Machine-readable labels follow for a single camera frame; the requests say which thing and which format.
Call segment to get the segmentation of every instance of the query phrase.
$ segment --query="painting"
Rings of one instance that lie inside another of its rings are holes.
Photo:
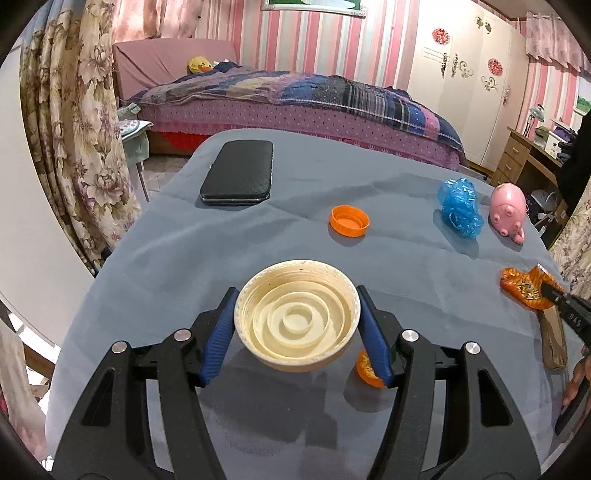
[[[591,77],[589,76],[579,77],[579,97],[574,111],[579,115],[587,115],[591,111]]]
[[[365,0],[263,0],[263,10],[313,10],[365,18]]]

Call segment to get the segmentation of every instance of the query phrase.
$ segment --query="plaid blanket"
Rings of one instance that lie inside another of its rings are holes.
[[[134,95],[141,105],[182,104],[193,99],[233,99],[273,105],[327,108],[449,145],[464,157],[462,142],[442,117],[413,102],[404,90],[381,88],[308,73],[266,72],[223,62],[211,72],[188,75]]]

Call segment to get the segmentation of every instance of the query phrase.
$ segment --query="smartphone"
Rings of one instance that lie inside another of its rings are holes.
[[[256,205],[271,195],[273,143],[233,140],[222,146],[199,192],[206,205]]]

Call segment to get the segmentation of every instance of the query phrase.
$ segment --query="person's hand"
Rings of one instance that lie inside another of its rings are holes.
[[[574,400],[577,396],[577,392],[579,391],[579,386],[583,381],[583,377],[586,377],[589,382],[591,382],[591,355],[588,356],[589,349],[584,346],[581,350],[584,358],[575,366],[573,371],[573,378],[570,382],[566,385],[566,389],[564,390],[564,400],[562,401],[562,405],[565,407],[569,406],[570,403]],[[585,405],[585,413],[581,417],[578,425],[576,426],[574,432],[576,433],[580,426],[583,424],[585,417],[591,411],[591,395],[587,399],[587,405]]]

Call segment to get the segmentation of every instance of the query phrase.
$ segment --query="orange bottle cap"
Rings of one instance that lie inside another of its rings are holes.
[[[343,236],[362,236],[368,229],[369,217],[351,205],[339,205],[330,214],[330,226]]]

